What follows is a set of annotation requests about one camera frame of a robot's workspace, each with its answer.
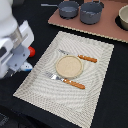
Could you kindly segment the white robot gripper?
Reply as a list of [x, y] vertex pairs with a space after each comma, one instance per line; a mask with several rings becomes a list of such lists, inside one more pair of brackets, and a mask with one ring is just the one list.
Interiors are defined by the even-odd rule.
[[28, 47], [34, 34], [27, 21], [5, 37], [0, 37], [0, 79], [11, 76], [21, 69], [30, 55]]

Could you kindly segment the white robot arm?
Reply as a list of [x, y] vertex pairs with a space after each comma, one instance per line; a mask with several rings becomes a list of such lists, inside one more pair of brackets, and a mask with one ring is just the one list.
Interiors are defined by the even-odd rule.
[[11, 5], [12, 0], [0, 0], [0, 79], [32, 69], [27, 58], [34, 34], [27, 21], [18, 25]]

